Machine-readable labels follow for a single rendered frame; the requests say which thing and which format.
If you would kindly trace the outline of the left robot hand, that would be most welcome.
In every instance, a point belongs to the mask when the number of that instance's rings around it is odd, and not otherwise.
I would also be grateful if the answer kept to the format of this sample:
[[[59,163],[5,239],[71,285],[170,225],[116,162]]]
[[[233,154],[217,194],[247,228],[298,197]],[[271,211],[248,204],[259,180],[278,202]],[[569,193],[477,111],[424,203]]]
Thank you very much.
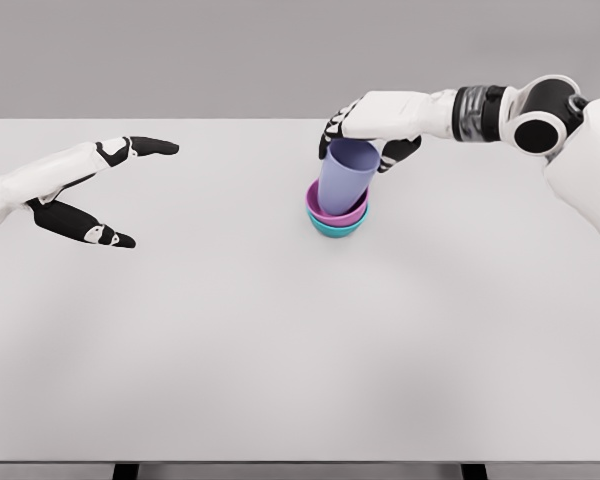
[[[142,136],[85,142],[1,176],[0,200],[8,207],[28,207],[35,224],[52,233],[82,243],[133,249],[136,242],[132,237],[57,197],[129,159],[152,154],[169,156],[178,151],[175,143]]]

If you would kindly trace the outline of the lavender plastic cup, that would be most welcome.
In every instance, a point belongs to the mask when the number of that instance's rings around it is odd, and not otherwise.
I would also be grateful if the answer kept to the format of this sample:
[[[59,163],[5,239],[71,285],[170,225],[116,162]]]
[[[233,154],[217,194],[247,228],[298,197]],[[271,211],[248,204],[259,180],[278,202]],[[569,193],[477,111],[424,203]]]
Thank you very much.
[[[344,214],[365,192],[379,165],[380,155],[371,143],[347,138],[333,140],[318,179],[320,208],[330,215]]]

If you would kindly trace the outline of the teal plastic bowl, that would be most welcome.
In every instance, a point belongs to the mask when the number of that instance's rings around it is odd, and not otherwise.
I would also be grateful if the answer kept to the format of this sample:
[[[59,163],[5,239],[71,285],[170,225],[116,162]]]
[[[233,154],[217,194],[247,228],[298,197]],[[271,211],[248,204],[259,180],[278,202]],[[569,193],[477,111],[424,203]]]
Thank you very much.
[[[356,231],[364,223],[368,215],[368,208],[364,210],[364,213],[362,214],[360,219],[357,220],[355,223],[342,227],[327,225],[319,221],[309,209],[306,210],[306,213],[315,230],[323,236],[328,238],[344,238]]]

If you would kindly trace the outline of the pink plastic bowl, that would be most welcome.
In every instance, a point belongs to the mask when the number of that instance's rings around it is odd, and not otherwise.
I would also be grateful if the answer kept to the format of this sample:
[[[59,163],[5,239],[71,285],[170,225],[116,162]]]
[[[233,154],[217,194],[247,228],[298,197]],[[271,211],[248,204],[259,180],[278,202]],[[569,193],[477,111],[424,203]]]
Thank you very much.
[[[309,213],[320,223],[330,227],[344,228],[358,222],[364,215],[368,203],[368,190],[343,214],[332,215],[323,211],[318,203],[319,181],[315,180],[305,194],[305,205]]]

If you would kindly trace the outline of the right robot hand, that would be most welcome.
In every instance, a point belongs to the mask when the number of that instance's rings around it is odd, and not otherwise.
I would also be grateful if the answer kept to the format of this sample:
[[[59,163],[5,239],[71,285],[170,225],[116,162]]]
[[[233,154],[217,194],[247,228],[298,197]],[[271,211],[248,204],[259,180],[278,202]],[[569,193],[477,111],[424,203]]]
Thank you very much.
[[[424,131],[419,110],[429,94],[413,91],[370,91],[341,108],[325,125],[318,158],[326,157],[337,139],[380,140],[378,173],[386,173],[421,146]]]

